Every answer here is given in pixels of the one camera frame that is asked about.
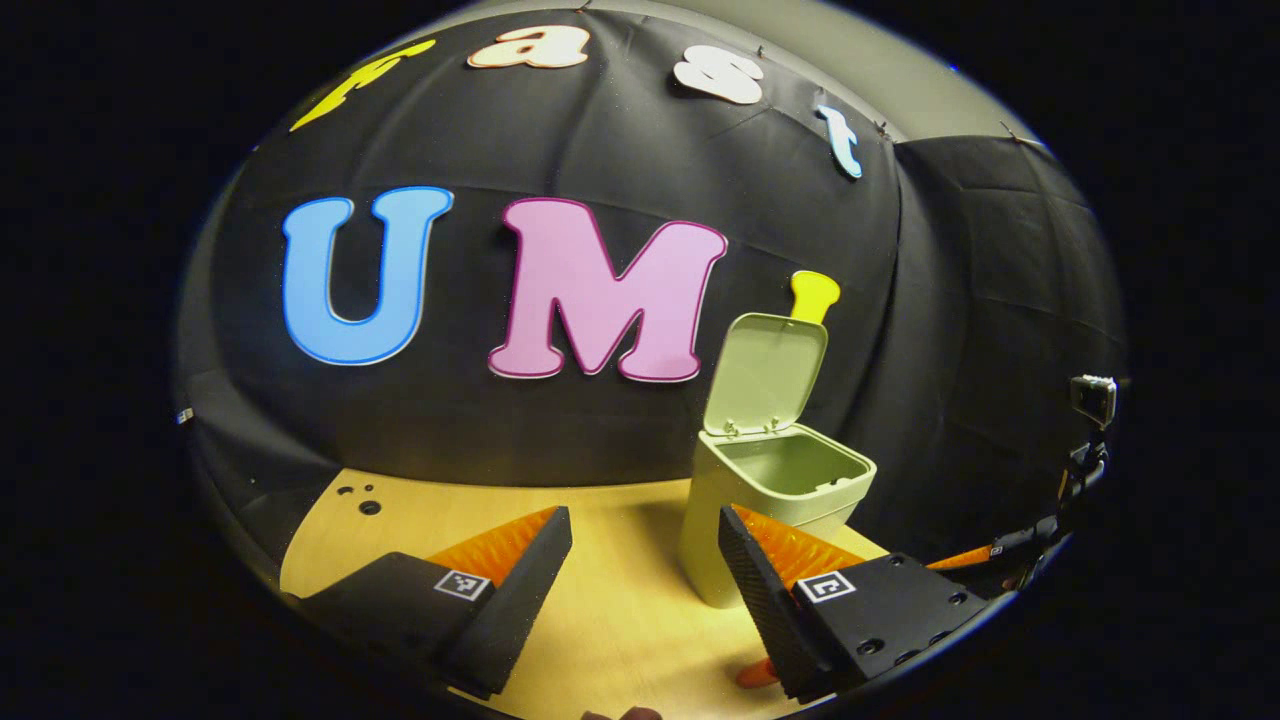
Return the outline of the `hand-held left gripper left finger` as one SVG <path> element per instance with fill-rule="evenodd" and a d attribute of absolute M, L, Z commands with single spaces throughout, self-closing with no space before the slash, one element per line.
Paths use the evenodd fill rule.
<path fill-rule="evenodd" d="M 564 506 L 456 530 L 404 505 L 353 505 L 303 523 L 285 592 L 362 659 L 488 700 L 506 688 L 572 543 Z"/>

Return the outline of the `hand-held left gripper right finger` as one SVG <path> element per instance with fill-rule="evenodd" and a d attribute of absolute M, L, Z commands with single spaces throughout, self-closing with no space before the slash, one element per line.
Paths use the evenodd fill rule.
<path fill-rule="evenodd" d="M 863 560 L 739 505 L 718 546 L 787 697 L 803 703 L 891 673 L 988 606 L 901 553 Z"/>

